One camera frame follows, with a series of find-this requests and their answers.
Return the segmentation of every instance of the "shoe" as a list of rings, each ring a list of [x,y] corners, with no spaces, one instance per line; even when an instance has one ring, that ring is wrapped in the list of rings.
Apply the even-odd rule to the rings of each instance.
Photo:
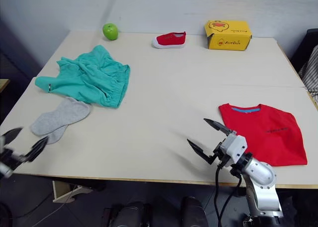
[[[165,35],[155,37],[153,46],[163,48],[181,48],[185,44],[185,32],[170,32]]]

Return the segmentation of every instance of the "table edge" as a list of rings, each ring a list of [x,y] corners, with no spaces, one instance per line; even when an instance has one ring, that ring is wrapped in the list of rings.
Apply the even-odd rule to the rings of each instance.
[[[42,174],[27,174],[17,173],[32,176],[45,176],[45,177],[58,177],[58,178],[70,178],[70,179],[92,179],[92,180],[109,180],[109,181],[140,181],[140,182],[160,182],[160,183],[180,183],[180,184],[197,184],[197,185],[214,185],[212,181],[186,181],[186,180],[160,180],[160,179],[137,179],[137,178],[108,178],[108,177],[86,177],[86,176],[53,176],[53,175],[42,175]],[[220,182],[220,186],[236,186],[237,183]],[[318,184],[276,184],[276,188],[285,189],[318,189]]]

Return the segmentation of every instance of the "black cable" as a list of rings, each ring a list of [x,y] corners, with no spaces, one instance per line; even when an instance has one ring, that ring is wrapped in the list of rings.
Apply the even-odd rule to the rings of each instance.
[[[51,195],[53,194],[53,191],[49,193],[38,205],[36,205],[32,210],[28,211],[27,213],[21,215],[21,216],[13,216],[11,219],[18,219],[25,217],[29,214],[31,214],[33,211],[35,211],[37,208],[39,208]]]
[[[74,186],[73,190],[71,191],[71,193],[69,194],[68,198],[63,202],[63,204],[60,205],[60,207],[58,207],[56,210],[52,211],[50,214],[48,214],[46,217],[42,218],[41,220],[39,220],[37,223],[35,223],[34,225],[32,225],[32,227],[36,227],[38,224],[40,224],[42,221],[44,221],[45,219],[47,219],[48,217],[50,217],[51,215],[53,215],[55,212],[57,212],[59,209],[61,209],[69,200],[69,198],[72,196],[73,191],[75,190],[76,186]]]
[[[232,197],[232,196],[234,195],[234,193],[239,189],[239,186],[240,186],[241,183],[242,183],[242,176],[239,176],[239,181],[238,181],[237,186],[234,188],[234,190],[232,191],[232,193],[228,196],[227,200],[224,202],[224,205],[223,205],[223,207],[222,207],[222,210],[221,210],[221,213],[220,213],[219,227],[222,227],[221,219],[222,219],[224,210],[225,210],[227,204],[229,203],[231,197]]]
[[[217,199],[218,199],[218,195],[219,195],[219,172],[221,169],[222,169],[222,167],[220,165],[218,165],[217,171],[215,172],[215,196],[214,196],[214,208],[215,208],[215,212],[217,213],[219,227],[222,227],[221,220],[220,220],[220,214],[219,214],[219,210],[218,210],[218,205],[217,205]]]

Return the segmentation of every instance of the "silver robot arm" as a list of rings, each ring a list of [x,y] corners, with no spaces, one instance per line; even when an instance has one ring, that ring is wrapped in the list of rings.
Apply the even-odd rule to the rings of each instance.
[[[237,135],[235,131],[216,121],[204,120],[216,130],[227,135],[214,149],[214,155],[205,155],[201,148],[190,140],[188,141],[193,150],[209,164],[218,158],[220,160],[219,166],[230,166],[232,175],[238,178],[240,175],[243,176],[250,210],[250,219],[245,221],[244,226],[283,226],[283,212],[275,189],[277,175],[272,166],[253,158],[251,153],[244,153],[247,149],[245,137]]]

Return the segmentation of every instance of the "gray sock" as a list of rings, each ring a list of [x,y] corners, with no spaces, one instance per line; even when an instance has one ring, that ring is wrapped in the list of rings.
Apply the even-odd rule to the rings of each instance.
[[[43,137],[45,136],[49,137],[47,144],[53,144],[53,143],[56,143],[58,140],[60,140],[60,138],[63,136],[63,133],[67,127],[68,125],[64,125],[54,130],[53,132],[48,133],[47,135],[44,135]]]
[[[48,135],[49,142],[54,143],[61,138],[68,124],[82,120],[89,112],[89,105],[66,97],[56,110],[41,114],[30,129],[36,135]]]

